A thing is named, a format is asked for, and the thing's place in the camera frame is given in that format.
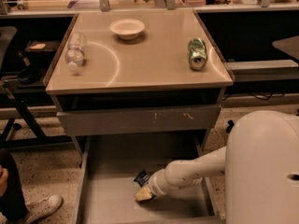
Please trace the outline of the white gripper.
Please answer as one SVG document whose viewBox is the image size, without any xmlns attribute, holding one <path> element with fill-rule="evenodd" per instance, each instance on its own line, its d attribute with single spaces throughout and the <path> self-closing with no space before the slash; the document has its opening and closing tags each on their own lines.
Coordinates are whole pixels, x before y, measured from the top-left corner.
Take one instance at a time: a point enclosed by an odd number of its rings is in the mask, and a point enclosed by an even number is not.
<svg viewBox="0 0 299 224">
<path fill-rule="evenodd" d="M 138 202 L 144 202 L 153 199 L 155 196 L 166 195 L 171 190 L 171 186 L 165 179 L 165 170 L 159 170 L 149 179 L 149 185 L 143 186 L 136 194 L 135 199 Z"/>
</svg>

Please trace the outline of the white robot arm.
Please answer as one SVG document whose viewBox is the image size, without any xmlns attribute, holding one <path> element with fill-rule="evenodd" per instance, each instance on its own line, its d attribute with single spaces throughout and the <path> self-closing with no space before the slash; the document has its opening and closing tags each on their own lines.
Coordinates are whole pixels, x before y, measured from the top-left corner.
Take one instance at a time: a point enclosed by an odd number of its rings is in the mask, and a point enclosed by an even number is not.
<svg viewBox="0 0 299 224">
<path fill-rule="evenodd" d="M 299 117 L 248 113 L 225 147 L 139 174 L 135 199 L 148 201 L 215 175 L 225 175 L 226 224 L 299 224 Z"/>
</svg>

